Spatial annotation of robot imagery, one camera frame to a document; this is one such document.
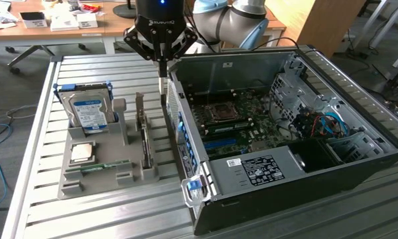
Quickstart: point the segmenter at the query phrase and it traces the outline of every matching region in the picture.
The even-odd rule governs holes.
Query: power supply label
[[[285,178],[272,155],[246,160],[242,164],[254,186]]]

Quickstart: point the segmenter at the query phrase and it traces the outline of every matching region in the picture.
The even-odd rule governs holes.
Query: slotted metal worktable
[[[363,89],[345,79],[319,53],[309,55],[398,137],[398,122],[393,115],[373,103],[369,94],[361,92]],[[135,117],[136,92],[146,94],[146,109],[162,159],[162,179],[151,185],[60,201],[58,184],[68,118],[52,93],[52,85],[107,80],[114,84],[115,97],[127,99],[127,118]],[[353,191],[195,237],[160,98],[156,67],[138,54],[70,56],[51,62],[4,239],[398,239],[398,163],[373,175]]]

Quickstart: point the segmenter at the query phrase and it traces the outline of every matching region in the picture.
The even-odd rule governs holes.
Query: gray 3d-printed holder
[[[108,130],[96,134],[86,134],[82,127],[70,127],[66,144],[63,170],[59,182],[59,199],[70,199],[120,188],[134,187],[158,182],[160,179],[155,149],[151,144],[154,167],[144,169],[144,148],[140,131],[136,131],[136,120],[126,120],[126,99],[112,101],[119,122],[108,124]],[[78,144],[94,146],[95,161],[71,164],[72,148]],[[96,164],[114,165],[112,168],[86,172],[86,167]]]

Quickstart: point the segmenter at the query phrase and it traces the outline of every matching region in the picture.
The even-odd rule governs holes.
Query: motherboard
[[[271,97],[255,90],[190,99],[210,159],[232,157],[277,147],[291,140],[270,114]]]

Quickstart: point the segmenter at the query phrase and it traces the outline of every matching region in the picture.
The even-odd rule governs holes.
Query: circuit board
[[[289,140],[280,133],[277,123],[270,117],[266,109],[267,95],[254,90],[236,92],[234,95],[231,101],[192,105],[211,160],[275,148]]]

